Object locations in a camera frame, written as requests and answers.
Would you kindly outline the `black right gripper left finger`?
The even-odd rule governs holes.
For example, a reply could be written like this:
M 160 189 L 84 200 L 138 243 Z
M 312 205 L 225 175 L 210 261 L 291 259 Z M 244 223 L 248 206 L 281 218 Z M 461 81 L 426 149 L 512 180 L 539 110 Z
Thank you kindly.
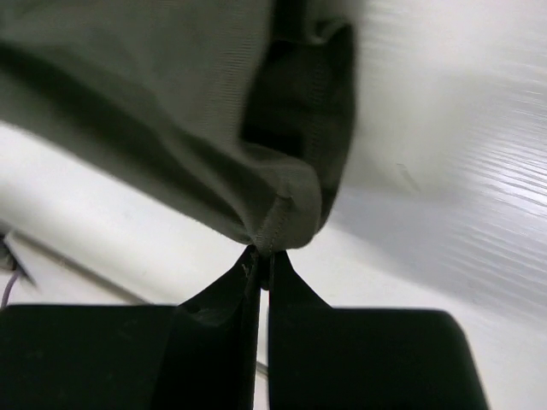
M 1 312 L 4 409 L 250 409 L 259 257 L 174 305 L 11 305 Z

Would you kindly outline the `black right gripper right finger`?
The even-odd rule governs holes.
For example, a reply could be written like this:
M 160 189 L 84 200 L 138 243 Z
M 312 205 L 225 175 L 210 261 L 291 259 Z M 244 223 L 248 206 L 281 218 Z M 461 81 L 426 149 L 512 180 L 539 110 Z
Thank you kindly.
M 272 409 L 485 409 L 468 340 L 432 309 L 332 307 L 280 252 L 269 262 Z

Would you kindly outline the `dark green shorts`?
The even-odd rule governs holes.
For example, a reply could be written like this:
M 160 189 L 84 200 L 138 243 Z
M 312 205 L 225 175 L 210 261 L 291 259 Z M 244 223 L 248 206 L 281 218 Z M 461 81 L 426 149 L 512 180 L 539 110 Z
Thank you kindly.
M 1 118 L 265 255 L 326 223 L 359 5 L 4 1 Z

